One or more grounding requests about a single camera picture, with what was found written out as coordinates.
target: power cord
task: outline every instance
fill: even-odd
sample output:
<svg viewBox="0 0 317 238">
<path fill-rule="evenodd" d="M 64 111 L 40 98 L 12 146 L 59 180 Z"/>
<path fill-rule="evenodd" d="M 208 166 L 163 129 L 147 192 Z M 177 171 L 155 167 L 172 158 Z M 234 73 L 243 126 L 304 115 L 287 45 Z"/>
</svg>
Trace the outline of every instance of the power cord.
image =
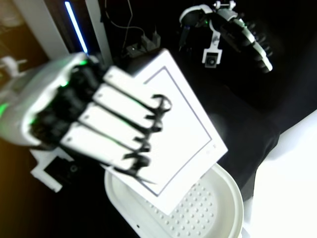
<svg viewBox="0 0 317 238">
<path fill-rule="evenodd" d="M 108 20 L 111 22 L 112 25 L 114 25 L 115 27 L 118 27 L 118 28 L 121 28 L 121 29 L 126 29 L 126 33 L 125 33 L 125 39 L 124 39 L 124 42 L 123 42 L 123 45 L 122 45 L 122 49 L 124 49 L 125 47 L 125 44 L 126 44 L 126 40 L 128 38 L 128 30 L 129 29 L 138 29 L 140 31 L 143 32 L 143 35 L 145 36 L 145 31 L 141 28 L 141 27 L 138 27 L 138 26 L 130 26 L 131 24 L 131 21 L 132 21 L 132 18 L 133 18 L 133 12 L 132 12 L 132 7 L 131 7 L 131 4 L 130 4 L 130 0 L 128 0 L 128 4 L 129 4 L 129 8 L 130 8 L 130 13 L 131 13 L 131 17 L 130 17 L 130 20 L 129 20 L 129 23 L 128 23 L 128 26 L 119 26 L 117 24 L 115 24 L 109 17 L 109 14 L 107 12 L 107 0 L 105 0 L 105 11 L 106 11 L 106 16 L 108 18 Z"/>
</svg>

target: black rectangular outline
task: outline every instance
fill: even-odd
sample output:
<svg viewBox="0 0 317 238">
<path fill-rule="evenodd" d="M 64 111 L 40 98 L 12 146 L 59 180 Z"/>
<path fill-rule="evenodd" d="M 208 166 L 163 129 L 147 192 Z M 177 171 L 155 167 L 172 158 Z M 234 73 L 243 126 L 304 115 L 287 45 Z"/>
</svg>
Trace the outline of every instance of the black rectangular outline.
<svg viewBox="0 0 317 238">
<path fill-rule="evenodd" d="M 175 86 L 177 87 L 178 91 L 181 93 L 182 97 L 185 99 L 186 103 L 188 104 L 188 106 L 190 107 L 190 109 L 192 110 L 192 112 L 195 114 L 197 120 L 199 121 L 199 123 L 202 125 L 202 127 L 204 128 L 206 134 L 209 136 L 209 141 L 200 149 L 198 150 L 179 170 L 176 174 L 174 174 L 174 176 L 166 183 L 166 185 L 163 187 L 163 189 L 161 190 L 160 193 L 155 193 L 153 190 L 151 190 L 146 184 L 143 183 L 143 181 L 141 180 L 137 180 L 141 185 L 143 185 L 149 192 L 151 192 L 154 196 L 158 197 L 160 196 L 160 194 L 164 191 L 164 189 L 166 189 L 166 187 L 169 185 L 169 183 L 175 178 L 175 176 L 202 150 L 206 147 L 206 145 L 208 145 L 211 141 L 212 141 L 212 137 L 211 135 L 208 133 L 208 131 L 206 130 L 206 128 L 204 127 L 203 123 L 200 121 L 199 117 L 197 116 L 197 114 L 195 113 L 194 109 L 192 108 L 192 106 L 190 105 L 190 103 L 187 101 L 186 97 L 184 96 L 182 90 L 180 90 L 180 88 L 178 87 L 177 83 L 175 82 L 175 79 L 173 78 L 173 76 L 170 74 L 170 72 L 168 71 L 166 66 L 163 66 L 159 71 L 157 71 L 155 74 L 153 74 L 148 80 L 146 80 L 144 82 L 144 84 L 148 84 L 153 78 L 155 78 L 159 73 L 161 73 L 163 70 L 165 70 L 167 72 L 167 74 L 169 75 L 169 77 L 172 79 L 173 83 L 175 84 Z"/>
</svg>

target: blue light strip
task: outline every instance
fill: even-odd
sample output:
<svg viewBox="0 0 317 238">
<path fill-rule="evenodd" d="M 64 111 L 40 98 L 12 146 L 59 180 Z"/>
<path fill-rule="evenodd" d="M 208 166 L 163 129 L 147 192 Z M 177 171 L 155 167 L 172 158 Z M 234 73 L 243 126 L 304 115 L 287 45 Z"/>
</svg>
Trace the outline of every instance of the blue light strip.
<svg viewBox="0 0 317 238">
<path fill-rule="evenodd" d="M 83 39 L 83 36 L 80 32 L 80 29 L 78 27 L 78 24 L 77 24 L 77 21 L 76 21 L 76 18 L 75 18 L 75 15 L 74 15 L 74 12 L 73 12 L 73 9 L 71 8 L 71 5 L 68 1 L 65 2 L 65 6 L 67 8 L 67 11 L 68 11 L 68 14 L 70 16 L 70 19 L 74 25 L 74 28 L 75 28 L 75 31 L 77 33 L 77 36 L 78 36 L 78 39 L 81 43 L 81 47 L 83 48 L 83 51 L 87 54 L 88 53 L 88 50 L 87 50 L 87 47 L 86 47 L 86 44 L 85 44 L 85 41 Z"/>
</svg>

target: robotic hand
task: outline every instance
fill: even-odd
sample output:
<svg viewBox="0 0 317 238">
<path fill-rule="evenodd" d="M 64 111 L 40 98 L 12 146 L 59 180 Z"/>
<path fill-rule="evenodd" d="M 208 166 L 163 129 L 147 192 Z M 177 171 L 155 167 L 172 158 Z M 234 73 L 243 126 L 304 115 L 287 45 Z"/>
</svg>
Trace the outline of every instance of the robotic hand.
<svg viewBox="0 0 317 238">
<path fill-rule="evenodd" d="M 211 46 L 204 49 L 202 63 L 205 64 L 205 67 L 216 68 L 216 65 L 220 64 L 222 50 L 218 48 L 218 45 L 220 36 L 222 36 L 237 52 L 243 52 L 252 58 L 263 73 L 272 71 L 273 66 L 268 59 L 272 51 L 264 43 L 265 38 L 250 31 L 238 13 L 232 10 L 235 6 L 236 3 L 232 0 L 229 4 L 221 4 L 220 1 L 216 1 L 212 7 L 202 4 L 184 10 L 179 18 L 179 22 L 183 26 L 179 42 L 180 50 L 186 45 L 191 27 L 208 25 L 212 30 L 212 39 Z"/>
<path fill-rule="evenodd" d="M 164 95 L 77 53 L 9 81 L 0 91 L 0 137 L 71 150 L 146 181 L 138 171 L 149 165 L 149 139 L 170 109 Z"/>
</svg>

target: white plastic basket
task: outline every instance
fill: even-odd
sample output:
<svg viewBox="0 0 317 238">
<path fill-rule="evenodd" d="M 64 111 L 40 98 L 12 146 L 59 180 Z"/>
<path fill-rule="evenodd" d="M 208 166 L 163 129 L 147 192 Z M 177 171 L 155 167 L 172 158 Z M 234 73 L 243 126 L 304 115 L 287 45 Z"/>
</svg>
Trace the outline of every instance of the white plastic basket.
<svg viewBox="0 0 317 238">
<path fill-rule="evenodd" d="M 215 164 L 165 215 L 109 172 L 106 193 L 140 238 L 240 238 L 243 200 L 233 178 Z"/>
</svg>

